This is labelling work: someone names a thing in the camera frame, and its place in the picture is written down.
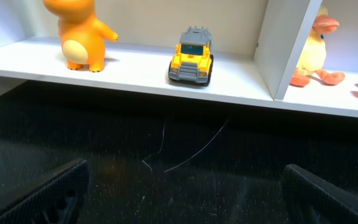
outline toy car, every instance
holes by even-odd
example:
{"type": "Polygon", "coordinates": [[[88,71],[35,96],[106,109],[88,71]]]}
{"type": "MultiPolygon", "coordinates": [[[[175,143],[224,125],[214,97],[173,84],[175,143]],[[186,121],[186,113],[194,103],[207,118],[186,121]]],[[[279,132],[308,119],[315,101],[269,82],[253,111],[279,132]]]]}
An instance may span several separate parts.
{"type": "Polygon", "coordinates": [[[180,37],[176,54],[169,66],[169,79],[208,86],[214,62],[211,46],[212,35],[208,29],[190,26],[180,37]]]}

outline white shelf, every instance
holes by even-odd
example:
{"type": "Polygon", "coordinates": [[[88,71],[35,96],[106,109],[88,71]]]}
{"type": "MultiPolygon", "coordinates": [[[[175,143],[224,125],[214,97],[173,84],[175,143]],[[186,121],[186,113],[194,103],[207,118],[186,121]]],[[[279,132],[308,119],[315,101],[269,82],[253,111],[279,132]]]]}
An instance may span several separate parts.
{"type": "Polygon", "coordinates": [[[211,83],[203,87],[169,81],[168,66],[173,54],[171,48],[109,43],[106,68],[102,72],[71,71],[66,68],[58,39],[32,38],[0,48],[0,76],[273,106],[252,59],[215,54],[211,83]]]}
{"type": "Polygon", "coordinates": [[[316,74],[304,88],[289,86],[283,108],[358,117],[358,73],[345,74],[337,86],[323,84],[316,74]]]}

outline glossy black surface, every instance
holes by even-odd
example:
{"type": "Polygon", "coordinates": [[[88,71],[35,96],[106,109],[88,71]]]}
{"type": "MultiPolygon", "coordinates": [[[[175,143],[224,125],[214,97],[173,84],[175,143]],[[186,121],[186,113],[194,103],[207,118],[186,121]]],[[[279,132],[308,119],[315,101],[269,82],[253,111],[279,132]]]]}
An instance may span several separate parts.
{"type": "Polygon", "coordinates": [[[0,193],[78,157],[78,223],[289,223],[287,164],[358,196],[355,118],[38,82],[0,97],[0,193]]]}

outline ribbed black pad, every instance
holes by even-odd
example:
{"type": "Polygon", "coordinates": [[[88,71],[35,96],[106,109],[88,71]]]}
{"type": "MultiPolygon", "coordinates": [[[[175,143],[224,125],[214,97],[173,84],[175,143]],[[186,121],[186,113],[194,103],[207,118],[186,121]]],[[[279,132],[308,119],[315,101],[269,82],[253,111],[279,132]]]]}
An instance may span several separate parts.
{"type": "Polygon", "coordinates": [[[288,165],[282,191],[292,223],[319,223],[315,210],[330,223],[358,223],[358,198],[298,167],[288,165]]]}
{"type": "Polygon", "coordinates": [[[71,161],[0,195],[0,223],[77,223],[89,184],[88,163],[71,161]]]}

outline stuffed animal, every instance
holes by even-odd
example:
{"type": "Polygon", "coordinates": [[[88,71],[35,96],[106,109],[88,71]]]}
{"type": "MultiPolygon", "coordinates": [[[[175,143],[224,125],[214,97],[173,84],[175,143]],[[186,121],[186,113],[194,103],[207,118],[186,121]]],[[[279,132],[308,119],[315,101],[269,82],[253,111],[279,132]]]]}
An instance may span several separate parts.
{"type": "Polygon", "coordinates": [[[117,41],[118,35],[95,14],[94,0],[44,0],[45,7],[59,17],[59,36],[67,67],[78,70],[89,64],[91,72],[104,69],[103,40],[117,41]]]}
{"type": "Polygon", "coordinates": [[[337,85],[345,79],[345,74],[343,73],[329,73],[323,70],[324,61],[326,60],[326,44],[323,34],[332,33],[338,27],[338,21],[328,17],[328,10],[321,6],[296,65],[296,70],[291,80],[292,85],[306,86],[310,82],[308,75],[314,73],[328,85],[337,85]]]}

